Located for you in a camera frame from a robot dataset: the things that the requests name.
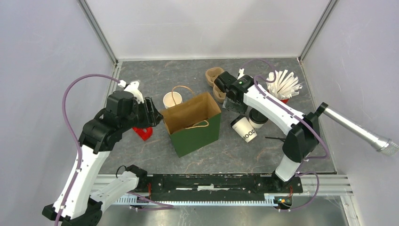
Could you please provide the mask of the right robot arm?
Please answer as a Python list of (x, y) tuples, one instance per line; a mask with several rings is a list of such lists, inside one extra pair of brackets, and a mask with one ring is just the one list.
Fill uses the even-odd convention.
[(319, 120), (315, 113), (305, 115), (273, 97), (258, 84), (258, 78), (249, 75), (236, 78), (223, 72), (215, 79), (215, 85), (226, 94), (227, 100), (237, 104), (233, 111), (243, 113), (252, 107), (286, 135), (282, 147), (284, 156), (271, 180), (275, 191), (284, 192), (303, 160), (322, 142)]

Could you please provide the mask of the stack of white paper cups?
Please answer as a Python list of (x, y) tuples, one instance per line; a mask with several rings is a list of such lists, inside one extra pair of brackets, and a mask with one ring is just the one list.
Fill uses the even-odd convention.
[(166, 109), (181, 104), (183, 102), (182, 96), (178, 92), (168, 92), (163, 97), (163, 104)]

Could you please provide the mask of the single white paper cup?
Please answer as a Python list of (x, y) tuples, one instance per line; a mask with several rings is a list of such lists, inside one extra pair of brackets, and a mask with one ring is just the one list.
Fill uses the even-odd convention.
[(260, 129), (260, 128), (264, 125), (264, 123), (256, 123), (256, 122), (252, 121), (251, 119), (249, 119), (248, 121), (249, 121), (250, 125), (251, 125), (255, 130)]

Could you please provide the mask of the single black lid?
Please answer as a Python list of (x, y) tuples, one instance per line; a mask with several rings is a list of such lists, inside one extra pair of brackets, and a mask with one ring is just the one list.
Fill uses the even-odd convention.
[(252, 108), (249, 112), (249, 119), (256, 124), (265, 124), (269, 120), (266, 116), (254, 108)]

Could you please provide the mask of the green paper bag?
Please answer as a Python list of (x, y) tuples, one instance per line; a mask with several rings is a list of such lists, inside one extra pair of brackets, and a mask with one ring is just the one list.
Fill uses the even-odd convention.
[(208, 92), (162, 110), (163, 121), (177, 156), (183, 157), (219, 139), (221, 109)]

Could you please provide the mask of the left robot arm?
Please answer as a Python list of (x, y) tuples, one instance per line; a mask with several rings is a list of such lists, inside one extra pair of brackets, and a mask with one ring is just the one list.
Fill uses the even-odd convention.
[(43, 208), (42, 215), (63, 226), (96, 226), (103, 213), (129, 191), (144, 191), (147, 172), (131, 165), (102, 189), (92, 192), (96, 177), (124, 132), (157, 126), (163, 119), (152, 99), (115, 91), (107, 105), (87, 122), (78, 140), (78, 153), (59, 198)]

